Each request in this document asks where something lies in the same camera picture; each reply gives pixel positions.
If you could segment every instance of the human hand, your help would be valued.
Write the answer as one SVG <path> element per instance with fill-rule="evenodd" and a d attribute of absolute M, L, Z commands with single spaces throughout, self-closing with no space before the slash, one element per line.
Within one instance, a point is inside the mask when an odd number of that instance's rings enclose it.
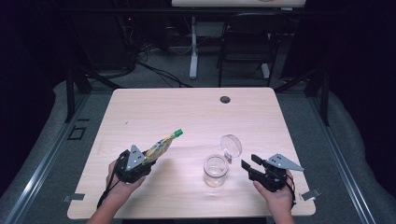
<path fill-rule="evenodd" d="M 116 161 L 111 162 L 108 165 L 108 175 L 106 178 L 106 184 L 109 184 L 111 175 L 113 174 L 114 166 L 116 164 Z M 110 184 L 111 187 L 114 188 L 107 194 L 107 197 L 104 200 L 104 203 L 107 201 L 108 203 L 112 203 L 114 206 L 117 206 L 120 208 L 123 204 L 126 203 L 126 201 L 129 199 L 131 194 L 139 188 L 143 181 L 146 179 L 145 176 L 142 176 L 140 179 L 138 179 L 136 182 L 133 184 L 126 184 L 122 181 L 119 181 L 119 178 L 117 175 L 113 176 L 113 181 Z"/>
<path fill-rule="evenodd" d="M 111 183 L 109 183 L 115 164 L 116 161 L 113 161 L 108 165 L 108 175 L 106 178 L 106 186 L 110 184 L 110 187 L 114 186 L 114 188 L 108 192 L 107 197 L 102 202 L 102 205 L 100 205 L 100 207 L 95 211 L 87 223 L 111 223 L 111 220 L 116 215 L 117 211 L 129 199 L 132 192 L 139 188 L 146 179 L 145 176 L 142 176 L 133 184 L 126 184 L 122 181 L 119 181 L 117 175 L 114 175 L 113 180 Z"/>
<path fill-rule="evenodd" d="M 287 170 L 286 174 L 293 178 L 289 170 Z M 291 186 L 292 181 L 290 178 L 288 178 L 287 182 Z M 253 185 L 266 200 L 268 209 L 273 215 L 276 224 L 294 223 L 291 216 L 292 193 L 289 188 L 285 186 L 279 191 L 271 192 L 258 181 L 253 181 Z"/>

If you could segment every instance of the white desk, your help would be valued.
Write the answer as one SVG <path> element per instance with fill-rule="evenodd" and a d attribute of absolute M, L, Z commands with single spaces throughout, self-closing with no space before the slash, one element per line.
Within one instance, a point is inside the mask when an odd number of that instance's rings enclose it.
<path fill-rule="evenodd" d="M 173 7 L 304 7 L 305 0 L 172 0 Z M 197 78 L 198 52 L 196 46 L 196 21 L 191 20 L 190 79 Z M 264 77 L 269 75 L 267 64 L 262 66 Z"/>
<path fill-rule="evenodd" d="M 223 104 L 219 98 L 229 96 Z M 204 218 L 270 216 L 264 198 L 248 179 L 240 159 L 253 168 L 252 153 L 269 158 L 281 153 L 299 163 L 274 91 L 269 88 L 116 90 L 110 100 L 67 215 L 89 218 L 105 190 L 108 165 L 136 144 L 140 150 L 177 129 L 183 134 L 152 166 L 151 174 L 116 214 L 117 218 Z M 209 187 L 203 180 L 204 161 L 220 153 L 220 138 L 234 134 L 243 146 L 230 165 L 225 184 Z M 298 195 L 308 191 L 302 172 L 293 172 L 295 216 L 315 213 L 313 201 Z"/>

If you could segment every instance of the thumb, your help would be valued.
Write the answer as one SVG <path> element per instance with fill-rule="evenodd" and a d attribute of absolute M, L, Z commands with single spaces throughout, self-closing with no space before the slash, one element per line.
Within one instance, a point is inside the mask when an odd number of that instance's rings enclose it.
<path fill-rule="evenodd" d="M 266 198 L 269 193 L 271 193 L 268 189 L 266 189 L 259 181 L 253 181 L 253 185 L 256 190 L 262 195 L 262 197 Z"/>

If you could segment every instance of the black curtain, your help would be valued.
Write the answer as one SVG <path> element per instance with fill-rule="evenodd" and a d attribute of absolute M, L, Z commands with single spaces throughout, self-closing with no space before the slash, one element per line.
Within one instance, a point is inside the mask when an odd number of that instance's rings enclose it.
<path fill-rule="evenodd" d="M 348 16 L 301 20 L 282 77 L 303 75 L 337 49 L 328 71 L 331 91 L 357 124 L 378 183 L 396 197 L 396 17 L 391 6 L 390 0 L 307 0 L 307 9 Z M 343 40 L 341 46 L 330 45 L 335 37 Z"/>
<path fill-rule="evenodd" d="M 84 63 L 60 21 L 36 1 L 0 3 L 1 184 L 3 195 L 33 148 L 53 107 L 53 87 Z"/>

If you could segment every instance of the metal bracket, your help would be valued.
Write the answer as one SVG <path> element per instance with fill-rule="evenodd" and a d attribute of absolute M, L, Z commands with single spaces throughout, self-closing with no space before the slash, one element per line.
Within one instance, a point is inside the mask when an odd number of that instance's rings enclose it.
<path fill-rule="evenodd" d="M 304 194 L 300 194 L 300 198 L 302 198 L 304 201 L 307 200 L 315 200 L 319 195 L 320 195 L 320 191 L 318 189 L 313 189 L 308 191 L 307 193 Z"/>
<path fill-rule="evenodd" d="M 145 155 L 137 148 L 135 145 L 131 146 L 131 153 L 129 154 L 128 163 L 126 166 L 126 171 L 134 169 L 136 166 L 140 165 L 146 159 Z"/>
<path fill-rule="evenodd" d="M 71 203 L 73 200 L 82 201 L 84 199 L 84 196 L 85 196 L 85 194 L 76 194 L 76 193 L 74 193 L 70 196 L 66 195 L 62 199 L 62 202 Z"/>
<path fill-rule="evenodd" d="M 304 168 L 297 165 L 293 161 L 290 161 L 288 158 L 284 157 L 283 155 L 276 153 L 274 156 L 270 157 L 266 160 L 267 163 L 281 169 L 289 169 L 295 171 L 303 171 Z"/>

